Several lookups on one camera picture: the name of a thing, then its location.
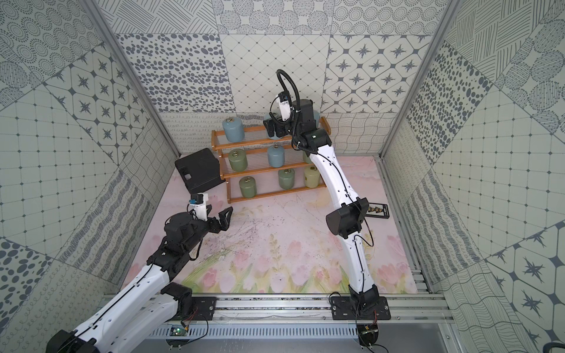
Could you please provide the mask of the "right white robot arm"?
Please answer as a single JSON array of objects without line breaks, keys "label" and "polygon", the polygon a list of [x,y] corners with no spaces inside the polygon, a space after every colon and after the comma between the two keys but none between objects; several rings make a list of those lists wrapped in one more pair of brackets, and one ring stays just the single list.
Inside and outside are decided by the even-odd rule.
[{"label": "right white robot arm", "polygon": [[359,197],[350,185],[335,155],[329,133],[316,124],[313,102],[293,101],[280,94],[274,100],[279,113],[270,112],[263,122],[270,137],[290,136],[291,147],[303,151],[320,172],[333,202],[326,215],[328,229],[343,244],[347,253],[350,301],[356,310],[368,310],[380,300],[378,288],[369,272],[361,234],[369,202]]}]

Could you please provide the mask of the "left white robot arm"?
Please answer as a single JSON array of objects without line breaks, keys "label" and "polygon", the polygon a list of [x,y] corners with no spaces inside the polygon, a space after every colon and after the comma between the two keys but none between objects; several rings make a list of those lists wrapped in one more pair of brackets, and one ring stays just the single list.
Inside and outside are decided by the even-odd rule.
[{"label": "left white robot arm", "polygon": [[177,213],[164,224],[165,236],[147,264],[102,309],[71,332],[60,330],[48,342],[47,352],[131,352],[169,319],[195,317],[192,290],[175,282],[195,258],[208,233],[230,227],[232,207],[208,215],[210,207]]}]

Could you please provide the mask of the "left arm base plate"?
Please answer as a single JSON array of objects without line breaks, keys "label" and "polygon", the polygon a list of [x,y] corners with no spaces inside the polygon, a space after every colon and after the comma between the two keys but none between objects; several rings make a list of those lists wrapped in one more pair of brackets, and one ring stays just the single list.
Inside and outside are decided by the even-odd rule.
[{"label": "left arm base plate", "polygon": [[189,319],[193,319],[211,321],[216,310],[217,300],[217,297],[191,297],[189,299],[181,299],[175,320],[188,321]]}]

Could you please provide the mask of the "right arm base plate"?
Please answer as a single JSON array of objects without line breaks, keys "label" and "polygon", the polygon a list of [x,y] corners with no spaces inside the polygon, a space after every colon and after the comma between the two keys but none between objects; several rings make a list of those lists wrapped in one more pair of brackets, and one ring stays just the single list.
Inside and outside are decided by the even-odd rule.
[{"label": "right arm base plate", "polygon": [[387,298],[379,297],[372,304],[354,305],[349,296],[330,296],[330,310],[335,321],[388,321],[391,320],[391,312]]}]

